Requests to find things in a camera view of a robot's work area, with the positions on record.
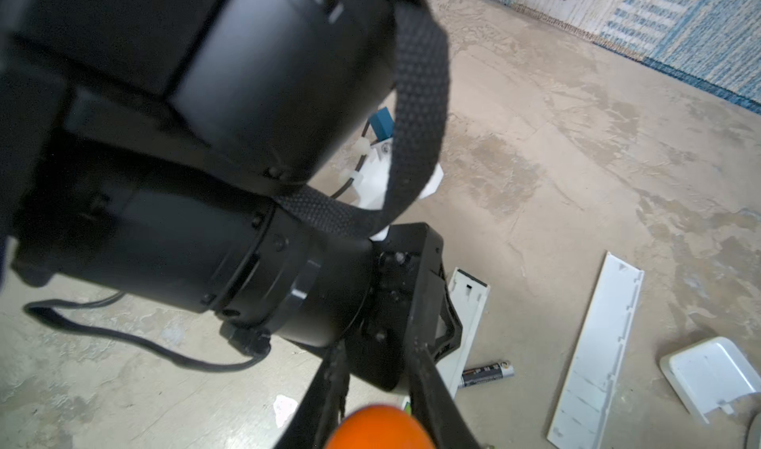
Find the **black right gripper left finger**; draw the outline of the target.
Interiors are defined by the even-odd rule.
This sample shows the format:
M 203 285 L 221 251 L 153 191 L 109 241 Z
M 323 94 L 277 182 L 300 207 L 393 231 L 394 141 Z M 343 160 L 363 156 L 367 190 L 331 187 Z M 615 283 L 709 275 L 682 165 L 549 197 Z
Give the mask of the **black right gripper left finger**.
M 350 373 L 345 342 L 326 350 L 322 363 L 275 448 L 324 448 L 345 415 Z

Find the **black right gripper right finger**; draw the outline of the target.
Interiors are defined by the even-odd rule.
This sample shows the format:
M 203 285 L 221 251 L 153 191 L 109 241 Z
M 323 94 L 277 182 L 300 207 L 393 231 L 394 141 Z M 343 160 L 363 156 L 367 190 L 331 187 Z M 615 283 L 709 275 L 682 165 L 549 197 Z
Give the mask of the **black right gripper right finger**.
M 412 415 L 436 448 L 480 448 L 452 399 L 427 345 L 411 340 L 404 352 Z

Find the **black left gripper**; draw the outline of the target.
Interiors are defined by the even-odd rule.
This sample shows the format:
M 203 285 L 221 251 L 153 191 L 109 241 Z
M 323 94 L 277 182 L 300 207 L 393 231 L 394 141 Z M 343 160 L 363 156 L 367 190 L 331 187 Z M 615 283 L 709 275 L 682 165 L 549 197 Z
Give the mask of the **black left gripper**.
M 406 343 L 424 344 L 435 363 L 460 347 L 463 325 L 449 298 L 443 248 L 426 223 L 392 225 L 386 239 L 373 244 L 370 294 L 345 340 L 352 375 L 403 392 Z

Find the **slim white remote black screen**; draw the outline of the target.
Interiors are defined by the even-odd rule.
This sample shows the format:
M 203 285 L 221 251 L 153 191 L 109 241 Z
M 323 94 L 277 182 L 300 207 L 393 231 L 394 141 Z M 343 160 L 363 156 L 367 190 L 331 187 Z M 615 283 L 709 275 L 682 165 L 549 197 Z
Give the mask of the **slim white remote black screen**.
M 460 268 L 456 268 L 452 273 L 448 296 L 463 325 L 461 344 L 457 350 L 436 364 L 452 399 L 455 399 L 459 389 L 490 291 L 491 287 L 488 284 Z

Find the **orange black handle screwdriver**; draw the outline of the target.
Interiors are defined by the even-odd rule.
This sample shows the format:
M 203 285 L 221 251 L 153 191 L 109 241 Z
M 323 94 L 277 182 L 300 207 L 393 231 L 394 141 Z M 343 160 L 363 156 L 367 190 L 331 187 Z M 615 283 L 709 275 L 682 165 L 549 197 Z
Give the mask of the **orange black handle screwdriver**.
M 325 448 L 434 449 L 435 444 L 423 426 L 402 409 L 370 405 L 345 418 Z

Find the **black silver battery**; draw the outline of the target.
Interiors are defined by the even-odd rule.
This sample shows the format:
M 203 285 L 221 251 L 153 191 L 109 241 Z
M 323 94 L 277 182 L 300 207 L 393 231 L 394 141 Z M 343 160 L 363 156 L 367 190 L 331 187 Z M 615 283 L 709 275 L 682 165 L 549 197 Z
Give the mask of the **black silver battery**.
M 513 365 L 509 361 L 491 363 L 489 365 L 464 370 L 459 381 L 459 389 L 483 385 L 494 381 L 510 378 L 515 375 Z

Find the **long white battery cover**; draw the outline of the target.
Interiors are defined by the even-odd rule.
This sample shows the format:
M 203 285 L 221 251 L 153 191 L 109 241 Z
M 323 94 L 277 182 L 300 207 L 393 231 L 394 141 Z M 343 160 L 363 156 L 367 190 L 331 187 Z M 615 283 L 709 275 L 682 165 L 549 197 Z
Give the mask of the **long white battery cover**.
M 599 448 L 638 304 L 644 272 L 606 253 L 547 440 Z

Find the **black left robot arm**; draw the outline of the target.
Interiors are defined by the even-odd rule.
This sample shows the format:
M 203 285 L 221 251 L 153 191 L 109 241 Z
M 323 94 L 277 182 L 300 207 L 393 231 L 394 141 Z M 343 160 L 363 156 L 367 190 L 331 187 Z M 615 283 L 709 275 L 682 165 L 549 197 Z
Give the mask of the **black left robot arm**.
M 1 0 L 1 236 L 56 276 L 211 311 L 387 391 L 431 359 L 449 41 L 426 0 Z

